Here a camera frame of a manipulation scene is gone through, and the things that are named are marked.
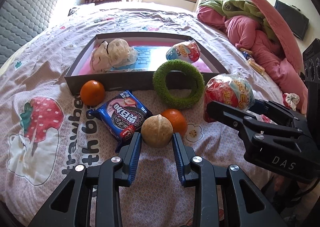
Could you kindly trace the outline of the red surprise egg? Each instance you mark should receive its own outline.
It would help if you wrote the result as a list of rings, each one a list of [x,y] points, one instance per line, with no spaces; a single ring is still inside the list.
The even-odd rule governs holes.
[[[215,122],[206,111],[207,104],[217,101],[243,111],[255,104],[253,89],[248,80],[235,75],[219,74],[206,84],[203,100],[203,118],[205,122]]]

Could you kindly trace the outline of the orange tangerine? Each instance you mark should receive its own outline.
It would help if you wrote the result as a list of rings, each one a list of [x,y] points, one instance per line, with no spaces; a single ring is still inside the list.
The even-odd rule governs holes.
[[[85,105],[96,106],[105,98],[105,89],[102,83],[90,80],[80,90],[80,98]]]
[[[179,110],[167,109],[161,113],[161,116],[164,116],[170,121],[174,133],[180,133],[181,137],[185,135],[188,124],[185,117]]]

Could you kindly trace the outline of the beige walnut ball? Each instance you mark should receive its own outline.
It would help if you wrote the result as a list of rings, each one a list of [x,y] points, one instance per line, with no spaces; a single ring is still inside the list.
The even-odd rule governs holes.
[[[146,119],[141,128],[143,141],[152,148],[163,148],[173,135],[171,122],[161,114]]]

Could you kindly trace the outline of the blue cookie packet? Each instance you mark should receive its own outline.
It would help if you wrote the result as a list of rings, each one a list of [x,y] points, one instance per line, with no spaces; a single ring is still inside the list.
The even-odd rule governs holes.
[[[117,141],[115,152],[128,145],[135,132],[140,132],[143,122],[152,116],[129,90],[108,100],[99,108],[90,109],[88,113],[102,121]]]

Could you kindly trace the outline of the small floral cloth ball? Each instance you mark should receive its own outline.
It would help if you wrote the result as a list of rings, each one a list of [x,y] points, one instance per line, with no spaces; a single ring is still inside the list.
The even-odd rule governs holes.
[[[295,93],[284,93],[283,94],[283,104],[285,107],[296,111],[297,105],[300,102],[300,98]]]

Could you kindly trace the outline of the yellow snack packet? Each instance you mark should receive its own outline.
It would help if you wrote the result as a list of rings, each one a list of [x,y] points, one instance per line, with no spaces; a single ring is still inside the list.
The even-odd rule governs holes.
[[[258,73],[261,74],[261,75],[264,75],[265,69],[264,69],[262,66],[260,66],[259,64],[257,64],[254,59],[250,58],[250,59],[248,60],[248,64],[249,64],[249,66],[250,66],[251,68],[253,68],[256,72],[258,72]]]

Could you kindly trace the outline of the blue snack wrapper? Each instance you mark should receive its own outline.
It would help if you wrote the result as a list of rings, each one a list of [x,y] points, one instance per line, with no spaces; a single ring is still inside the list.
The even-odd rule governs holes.
[[[253,52],[251,50],[240,48],[240,51],[242,52],[242,54],[245,57],[245,59],[253,58]]]

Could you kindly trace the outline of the pink pillow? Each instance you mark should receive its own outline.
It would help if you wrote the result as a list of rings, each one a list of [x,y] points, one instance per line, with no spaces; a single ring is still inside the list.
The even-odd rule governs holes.
[[[303,57],[298,43],[284,18],[267,0],[251,0],[262,12],[280,41],[288,62],[297,73],[303,71]]]

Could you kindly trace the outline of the pink crumpled duvet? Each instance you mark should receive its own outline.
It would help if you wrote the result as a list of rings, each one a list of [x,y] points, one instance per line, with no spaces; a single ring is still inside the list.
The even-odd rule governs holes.
[[[231,44],[238,50],[252,51],[255,62],[264,68],[282,92],[295,93],[299,96],[297,109],[302,114],[306,114],[307,87],[298,72],[288,62],[281,45],[270,41],[256,20],[247,16],[234,16],[228,19],[208,6],[198,8],[197,18],[225,33]]]

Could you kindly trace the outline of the strawberry print bed sheet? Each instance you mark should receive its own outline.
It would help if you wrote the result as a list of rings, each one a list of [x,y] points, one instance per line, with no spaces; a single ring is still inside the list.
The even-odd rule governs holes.
[[[115,155],[116,139],[87,114],[90,107],[72,96],[64,77],[95,35],[129,31],[191,36],[228,72],[246,78],[256,98],[282,103],[272,79],[255,72],[223,33],[185,10],[119,3],[63,18],[16,53],[1,75],[1,202],[23,225],[76,165],[96,166]],[[272,178],[245,161],[237,131],[203,120],[202,100],[182,113],[187,133],[200,133],[183,137],[197,155],[222,167],[238,164],[259,188]],[[194,188],[181,186],[171,143],[160,149],[142,143],[135,181],[120,189],[120,198],[123,226],[180,226],[193,216]]]

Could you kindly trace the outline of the blue white surprise egg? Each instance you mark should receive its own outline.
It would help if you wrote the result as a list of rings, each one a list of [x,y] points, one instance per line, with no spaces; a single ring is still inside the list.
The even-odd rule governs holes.
[[[180,59],[188,63],[195,63],[201,55],[201,50],[195,40],[180,42],[173,45],[166,53],[168,61]]]

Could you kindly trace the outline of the green blanket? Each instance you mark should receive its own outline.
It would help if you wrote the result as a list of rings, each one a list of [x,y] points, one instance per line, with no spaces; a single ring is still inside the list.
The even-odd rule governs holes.
[[[278,41],[265,15],[251,0],[207,0],[200,3],[196,13],[198,20],[219,30],[222,30],[226,20],[235,16],[247,16],[263,27],[268,39]]]

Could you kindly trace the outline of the dark cardboard tray pink inside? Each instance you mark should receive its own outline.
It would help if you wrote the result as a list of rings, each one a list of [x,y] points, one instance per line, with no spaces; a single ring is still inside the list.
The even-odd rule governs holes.
[[[138,60],[131,66],[113,68],[106,73],[92,74],[89,62],[96,46],[106,41],[121,38],[138,51]],[[104,85],[106,91],[153,90],[153,73],[167,61],[165,54],[176,43],[193,40],[191,36],[162,32],[118,32],[98,34],[93,37],[79,53],[69,68],[65,80],[72,95],[80,93],[81,87],[89,80],[96,80]],[[226,68],[204,47],[195,40],[201,50],[200,59],[193,64],[203,75],[204,83],[218,74],[228,74]],[[167,75],[169,89],[191,89],[191,82],[180,71]]]

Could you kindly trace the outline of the grey quilted headboard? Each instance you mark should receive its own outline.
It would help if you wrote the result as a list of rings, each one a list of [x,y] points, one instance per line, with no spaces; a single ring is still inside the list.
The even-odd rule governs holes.
[[[1,7],[1,65],[20,47],[67,17],[82,0],[6,0]]]

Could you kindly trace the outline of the black wall television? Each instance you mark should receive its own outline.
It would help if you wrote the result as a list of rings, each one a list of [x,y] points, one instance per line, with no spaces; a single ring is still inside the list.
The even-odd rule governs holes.
[[[279,0],[276,0],[274,8],[287,22],[295,37],[303,40],[309,28],[309,19],[298,9]]]

